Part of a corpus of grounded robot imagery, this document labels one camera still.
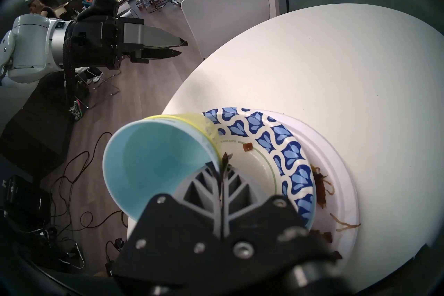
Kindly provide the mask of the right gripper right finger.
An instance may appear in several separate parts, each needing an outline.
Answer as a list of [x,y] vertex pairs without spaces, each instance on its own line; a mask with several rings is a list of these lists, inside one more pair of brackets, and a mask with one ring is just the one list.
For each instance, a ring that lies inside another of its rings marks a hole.
[[286,196],[269,198],[222,159],[223,276],[335,276],[335,258]]

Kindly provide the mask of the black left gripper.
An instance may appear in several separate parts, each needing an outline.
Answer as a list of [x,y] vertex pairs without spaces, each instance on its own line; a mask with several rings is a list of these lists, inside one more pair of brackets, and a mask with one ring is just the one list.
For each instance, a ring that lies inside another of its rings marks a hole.
[[113,18],[94,15],[69,24],[65,39],[70,38],[67,53],[74,68],[106,67],[118,70],[125,58],[132,63],[177,57],[181,51],[172,47],[188,42],[158,27],[144,25],[144,19]]

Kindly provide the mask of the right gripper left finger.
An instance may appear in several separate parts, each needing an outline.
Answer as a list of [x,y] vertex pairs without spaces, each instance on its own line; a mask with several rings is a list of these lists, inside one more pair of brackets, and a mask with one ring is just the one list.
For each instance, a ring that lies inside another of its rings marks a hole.
[[220,272],[220,191],[220,173],[210,162],[186,177],[173,196],[153,196],[113,270],[124,295],[165,293]]

